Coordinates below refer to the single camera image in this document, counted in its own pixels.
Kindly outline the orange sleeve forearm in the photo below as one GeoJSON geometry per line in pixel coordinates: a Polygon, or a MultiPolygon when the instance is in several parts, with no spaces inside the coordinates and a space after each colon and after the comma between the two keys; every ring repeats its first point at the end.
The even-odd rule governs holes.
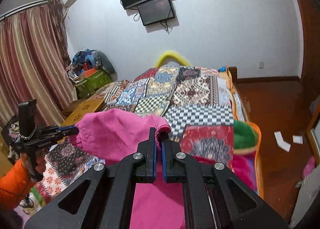
{"type": "Polygon", "coordinates": [[[27,196],[35,185],[29,173],[18,160],[12,169],[1,178],[1,210],[12,210],[27,196]]]}

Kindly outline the left hand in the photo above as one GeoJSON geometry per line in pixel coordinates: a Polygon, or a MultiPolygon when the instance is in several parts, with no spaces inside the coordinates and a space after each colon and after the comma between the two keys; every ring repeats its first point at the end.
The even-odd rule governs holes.
{"type": "MultiPolygon", "coordinates": [[[[37,165],[35,166],[35,169],[40,173],[43,174],[46,170],[46,161],[45,161],[46,151],[41,150],[41,152],[38,154],[36,158],[37,165]]],[[[20,154],[20,159],[22,162],[22,166],[26,172],[29,171],[29,164],[27,163],[28,155],[26,153],[20,154]]]]}

